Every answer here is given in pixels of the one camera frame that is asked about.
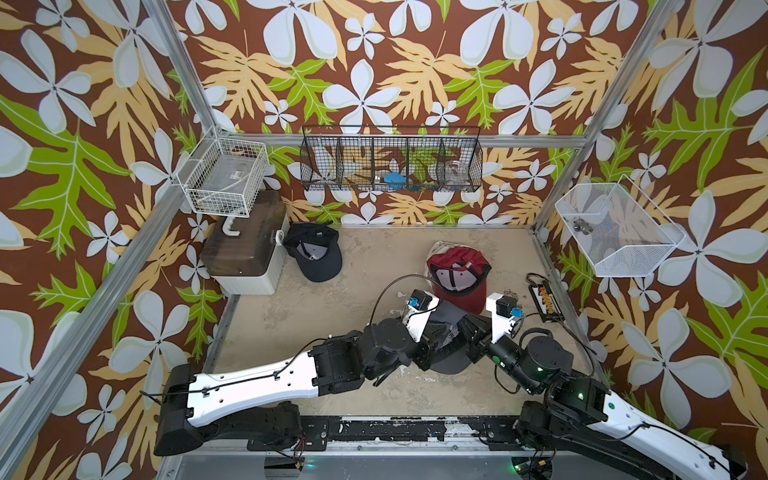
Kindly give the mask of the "red baseball cap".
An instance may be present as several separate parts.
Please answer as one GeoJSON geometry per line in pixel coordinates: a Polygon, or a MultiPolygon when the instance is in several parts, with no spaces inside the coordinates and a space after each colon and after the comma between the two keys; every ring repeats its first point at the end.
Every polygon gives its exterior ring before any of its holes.
{"type": "Polygon", "coordinates": [[[427,275],[436,283],[435,294],[471,314],[481,314],[492,266],[475,248],[454,248],[426,259],[427,275]]]}

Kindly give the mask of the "black baseball cap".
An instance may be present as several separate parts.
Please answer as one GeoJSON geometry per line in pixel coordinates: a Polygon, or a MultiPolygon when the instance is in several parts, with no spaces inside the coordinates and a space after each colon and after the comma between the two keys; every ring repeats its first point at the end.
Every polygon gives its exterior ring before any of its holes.
{"type": "Polygon", "coordinates": [[[293,223],[283,245],[304,277],[314,283],[335,278],[343,265],[339,234],[328,224],[293,223]]]}

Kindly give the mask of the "dark grey baseball cap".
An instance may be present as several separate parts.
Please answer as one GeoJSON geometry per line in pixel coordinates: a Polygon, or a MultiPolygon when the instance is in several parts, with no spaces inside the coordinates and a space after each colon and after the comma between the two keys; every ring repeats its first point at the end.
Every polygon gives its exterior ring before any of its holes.
{"type": "Polygon", "coordinates": [[[422,332],[420,366],[444,375],[463,372],[472,363],[470,344],[489,330],[485,317],[465,312],[450,302],[441,303],[429,314],[422,332]]]}

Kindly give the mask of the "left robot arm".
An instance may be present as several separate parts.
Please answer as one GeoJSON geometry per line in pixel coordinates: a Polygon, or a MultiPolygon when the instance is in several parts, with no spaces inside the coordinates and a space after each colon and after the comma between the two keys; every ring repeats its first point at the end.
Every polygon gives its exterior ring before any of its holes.
{"type": "Polygon", "coordinates": [[[155,397],[161,406],[155,455],[180,455],[216,439],[246,439],[266,449],[298,443],[303,433],[295,400],[355,391],[367,381],[380,385],[421,360],[419,342],[440,303],[416,290],[402,318],[317,339],[269,365],[215,374],[196,373],[189,364],[174,367],[155,397]]]}

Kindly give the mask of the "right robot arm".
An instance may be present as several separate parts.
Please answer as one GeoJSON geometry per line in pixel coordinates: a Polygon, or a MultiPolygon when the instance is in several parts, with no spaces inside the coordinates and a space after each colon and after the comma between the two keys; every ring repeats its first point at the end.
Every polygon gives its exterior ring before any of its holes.
{"type": "Polygon", "coordinates": [[[570,451],[635,479],[743,479],[742,452],[671,429],[626,402],[592,376],[573,369],[573,356],[545,328],[512,338],[523,313],[513,298],[494,294],[490,316],[466,315],[472,361],[487,358],[533,400],[512,424],[513,438],[538,453],[570,451]]]}

